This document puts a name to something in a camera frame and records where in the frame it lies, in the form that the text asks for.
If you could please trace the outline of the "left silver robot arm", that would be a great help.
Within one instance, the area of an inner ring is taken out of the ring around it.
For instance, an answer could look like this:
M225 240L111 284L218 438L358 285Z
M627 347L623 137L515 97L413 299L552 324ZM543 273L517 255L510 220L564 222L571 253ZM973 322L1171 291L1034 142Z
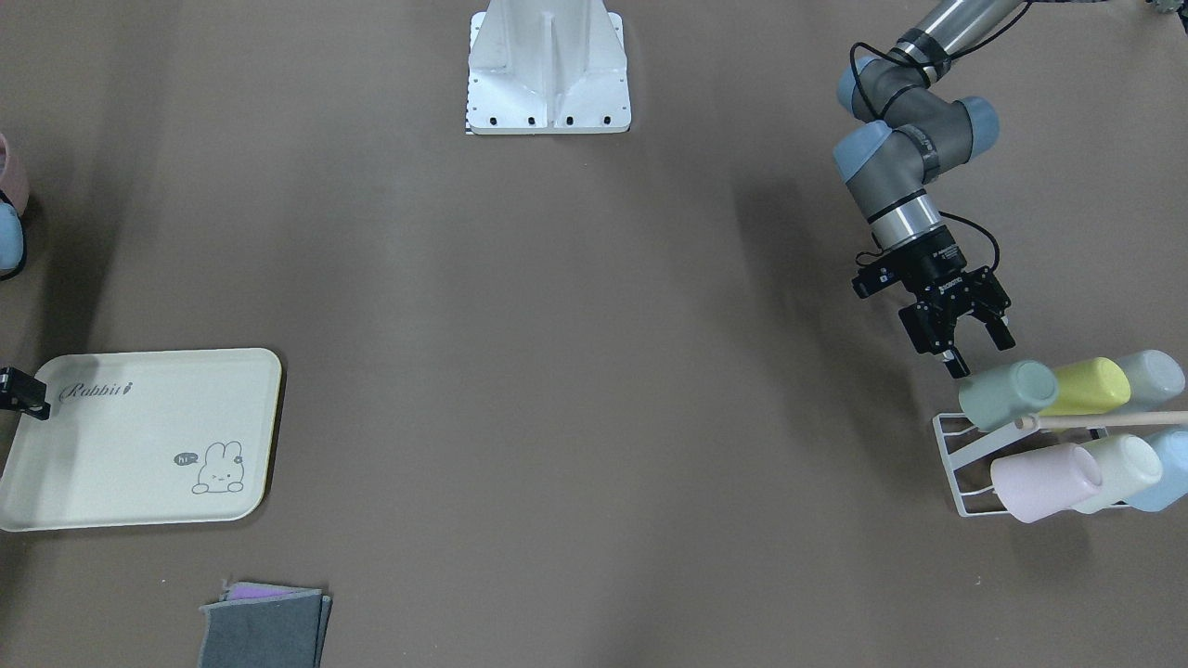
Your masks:
M956 326L971 316L996 348L1015 347L1011 300L997 278L1001 247L972 269L925 187L988 152L999 118L979 96L947 101L933 90L956 59L988 45L1026 13L1026 1L942 1L890 50L849 48L838 101L859 127L834 149L841 181L876 244L857 256L853 290L861 300L901 285L914 297L899 320L915 351L939 358L954 378L969 376Z

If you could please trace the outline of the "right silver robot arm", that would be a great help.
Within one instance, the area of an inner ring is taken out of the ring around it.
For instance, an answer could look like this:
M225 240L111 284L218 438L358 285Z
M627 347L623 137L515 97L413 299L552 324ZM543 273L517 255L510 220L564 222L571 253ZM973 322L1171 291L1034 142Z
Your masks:
M15 277L23 269L26 258L24 228L14 206L1 206L1 270L4 281ZM21 368L4 366L1 368L1 410L30 416L37 421L46 421L51 415L51 403L48 402L48 387L33 374Z

